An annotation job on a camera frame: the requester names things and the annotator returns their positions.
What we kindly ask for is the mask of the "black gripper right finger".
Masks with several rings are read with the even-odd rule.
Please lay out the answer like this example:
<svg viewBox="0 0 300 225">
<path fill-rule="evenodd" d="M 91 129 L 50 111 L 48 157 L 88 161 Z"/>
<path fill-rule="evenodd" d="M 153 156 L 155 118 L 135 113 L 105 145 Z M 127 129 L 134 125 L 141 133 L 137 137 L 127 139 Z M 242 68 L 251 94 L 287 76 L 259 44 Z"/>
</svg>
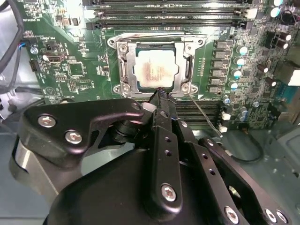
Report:
<svg viewBox="0 0 300 225">
<path fill-rule="evenodd" d="M 191 157 L 205 195 L 202 206 L 210 225 L 291 225 L 279 204 L 213 139 L 197 140 L 186 122 L 179 119 L 176 101 L 166 93 L 175 133 Z"/>
</svg>

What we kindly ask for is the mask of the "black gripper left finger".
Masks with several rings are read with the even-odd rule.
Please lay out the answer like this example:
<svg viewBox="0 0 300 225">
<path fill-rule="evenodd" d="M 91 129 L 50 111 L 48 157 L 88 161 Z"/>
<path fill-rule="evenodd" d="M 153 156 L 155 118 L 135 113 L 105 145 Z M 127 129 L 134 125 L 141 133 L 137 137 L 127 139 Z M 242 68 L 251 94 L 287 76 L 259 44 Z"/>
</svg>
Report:
<svg viewBox="0 0 300 225">
<path fill-rule="evenodd" d="M 178 214 L 183 205 L 178 141 L 183 122 L 170 93 L 157 89 L 142 104 L 131 98 L 32 106 L 20 118 L 12 159 L 20 182 L 42 194 L 50 212 L 73 210 L 87 200 L 80 167 L 85 156 L 123 143 L 149 153 L 144 204 L 151 214 Z"/>
</svg>

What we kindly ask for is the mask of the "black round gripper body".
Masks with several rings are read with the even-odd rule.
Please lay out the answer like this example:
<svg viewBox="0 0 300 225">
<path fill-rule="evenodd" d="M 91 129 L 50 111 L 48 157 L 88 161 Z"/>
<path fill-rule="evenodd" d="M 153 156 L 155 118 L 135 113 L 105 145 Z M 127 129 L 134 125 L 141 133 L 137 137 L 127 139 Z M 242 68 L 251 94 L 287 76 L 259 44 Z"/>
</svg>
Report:
<svg viewBox="0 0 300 225">
<path fill-rule="evenodd" d="M 54 200 L 49 225 L 158 225 L 145 206 L 150 152 L 134 149 L 71 183 Z"/>
</svg>

